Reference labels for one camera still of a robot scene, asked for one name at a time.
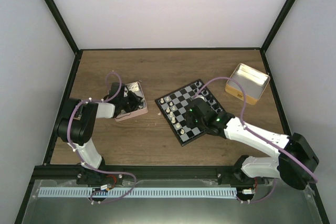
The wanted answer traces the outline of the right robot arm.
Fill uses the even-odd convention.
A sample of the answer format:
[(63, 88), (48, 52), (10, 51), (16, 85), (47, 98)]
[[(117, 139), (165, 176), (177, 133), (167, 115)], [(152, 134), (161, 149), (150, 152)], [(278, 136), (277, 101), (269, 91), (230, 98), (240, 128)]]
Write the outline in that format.
[(244, 157), (233, 177), (244, 184), (253, 177), (280, 178), (294, 189), (303, 190), (316, 182), (313, 172), (319, 160), (304, 136), (277, 134), (245, 123), (226, 111), (215, 111), (202, 98), (186, 107), (186, 124), (205, 133), (237, 141), (257, 149), (267, 157)]

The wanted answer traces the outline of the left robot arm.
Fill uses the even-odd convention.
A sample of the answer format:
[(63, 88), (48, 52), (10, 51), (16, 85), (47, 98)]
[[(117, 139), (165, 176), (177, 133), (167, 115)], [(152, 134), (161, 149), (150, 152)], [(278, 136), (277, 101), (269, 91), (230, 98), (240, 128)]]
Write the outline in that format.
[(81, 166), (90, 169), (89, 178), (95, 184), (102, 184), (107, 178), (107, 170), (92, 140), (96, 119), (123, 121), (147, 112), (139, 82), (122, 85), (114, 82), (108, 95), (99, 103), (81, 103), (80, 99), (69, 98), (57, 119), (54, 133), (80, 155)]

